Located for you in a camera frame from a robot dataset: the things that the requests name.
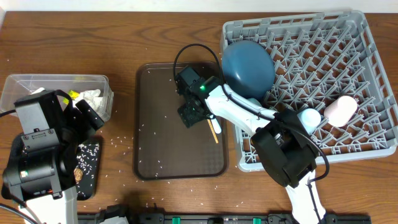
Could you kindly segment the light blue plastic cup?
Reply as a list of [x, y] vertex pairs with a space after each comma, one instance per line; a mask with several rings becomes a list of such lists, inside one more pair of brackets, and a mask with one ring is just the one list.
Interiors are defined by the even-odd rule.
[[312, 134], [322, 120], [320, 113], [312, 108], [301, 111], [297, 116], [308, 134]]

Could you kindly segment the white paper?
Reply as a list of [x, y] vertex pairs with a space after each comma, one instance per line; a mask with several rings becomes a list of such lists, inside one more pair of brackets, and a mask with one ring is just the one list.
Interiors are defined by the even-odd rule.
[[86, 90], [80, 92], [79, 95], [73, 100], [73, 106], [81, 101], [85, 100], [96, 112], [104, 109], [105, 99], [103, 96], [100, 96], [101, 90]]

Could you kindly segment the light blue rice bowl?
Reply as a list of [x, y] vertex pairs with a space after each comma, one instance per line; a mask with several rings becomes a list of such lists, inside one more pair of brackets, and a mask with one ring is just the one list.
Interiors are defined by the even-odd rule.
[[260, 102], [258, 102], [255, 98], [248, 98], [248, 101], [250, 102], [251, 107], [262, 108], [262, 105], [260, 104]]

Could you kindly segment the pink plastic cup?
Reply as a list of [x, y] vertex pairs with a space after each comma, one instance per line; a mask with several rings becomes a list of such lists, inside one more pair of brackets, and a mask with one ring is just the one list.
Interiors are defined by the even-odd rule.
[[341, 96], [324, 110], [324, 117], [332, 126], [342, 127], [348, 123], [358, 108], [356, 100], [351, 96]]

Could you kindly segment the brown food scrap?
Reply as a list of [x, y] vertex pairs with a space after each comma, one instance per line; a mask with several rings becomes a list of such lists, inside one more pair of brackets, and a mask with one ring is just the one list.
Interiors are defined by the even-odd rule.
[[83, 178], [83, 171], [79, 168], [74, 169], [75, 182], [79, 183]]

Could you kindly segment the wooden chopstick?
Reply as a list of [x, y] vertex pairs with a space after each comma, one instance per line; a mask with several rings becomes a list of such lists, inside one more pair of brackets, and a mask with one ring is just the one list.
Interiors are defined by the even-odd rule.
[[218, 141], [218, 137], [217, 137], [217, 135], [216, 135], [216, 132], [215, 132], [215, 130], [214, 130], [213, 123], [211, 122], [210, 119], [208, 119], [207, 122], [208, 122], [208, 125], [209, 125], [209, 127], [210, 127], [210, 130], [211, 130], [211, 133], [212, 133], [212, 135], [213, 135], [213, 138], [214, 138], [214, 140], [215, 140], [215, 143], [218, 144], [219, 141]]

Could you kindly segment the dark blue plate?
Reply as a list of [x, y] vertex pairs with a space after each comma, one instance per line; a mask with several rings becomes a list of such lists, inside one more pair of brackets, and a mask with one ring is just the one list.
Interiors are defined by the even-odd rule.
[[227, 84], [244, 98], [262, 101], [274, 85], [273, 60], [256, 42], [241, 40], [228, 45], [221, 60]]

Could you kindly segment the yellow green snack wrapper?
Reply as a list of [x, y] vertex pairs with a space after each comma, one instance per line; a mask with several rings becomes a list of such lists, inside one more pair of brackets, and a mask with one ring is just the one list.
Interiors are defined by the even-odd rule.
[[[76, 99], [80, 96], [80, 94], [79, 94], [78, 92], [73, 91], [73, 90], [69, 90], [69, 91], [68, 91], [68, 95], [71, 97], [71, 99], [72, 99], [73, 101], [76, 101]], [[63, 99], [63, 103], [65, 103], [65, 104], [67, 105], [67, 104], [69, 103], [69, 100], [66, 99], [66, 98], [64, 98], [64, 99]]]

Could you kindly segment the light blue plastic knife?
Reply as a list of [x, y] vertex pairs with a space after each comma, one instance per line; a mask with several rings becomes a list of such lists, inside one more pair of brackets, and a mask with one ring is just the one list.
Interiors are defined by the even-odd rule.
[[217, 117], [215, 115], [212, 116], [212, 118], [210, 119], [210, 122], [212, 124], [212, 127], [214, 129], [214, 132], [216, 134], [220, 134], [222, 132], [221, 126], [217, 120]]

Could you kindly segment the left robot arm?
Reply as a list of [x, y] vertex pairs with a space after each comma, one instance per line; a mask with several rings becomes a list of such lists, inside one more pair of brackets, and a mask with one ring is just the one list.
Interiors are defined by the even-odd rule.
[[26, 223], [220, 223], [211, 215], [129, 214], [122, 205], [79, 215], [75, 168], [78, 146], [104, 122], [85, 101], [73, 104], [62, 90], [44, 90], [14, 103], [23, 133], [11, 148], [3, 189], [17, 209], [1, 208]]

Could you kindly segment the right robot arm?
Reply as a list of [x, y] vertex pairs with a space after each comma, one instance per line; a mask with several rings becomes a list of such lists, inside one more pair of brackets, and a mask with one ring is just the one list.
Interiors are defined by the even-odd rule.
[[296, 112], [276, 112], [237, 95], [216, 77], [198, 78], [185, 87], [192, 112], [204, 118], [222, 117], [250, 135], [264, 170], [284, 187], [299, 223], [322, 223], [326, 214], [315, 182], [317, 157], [324, 152], [310, 139]]

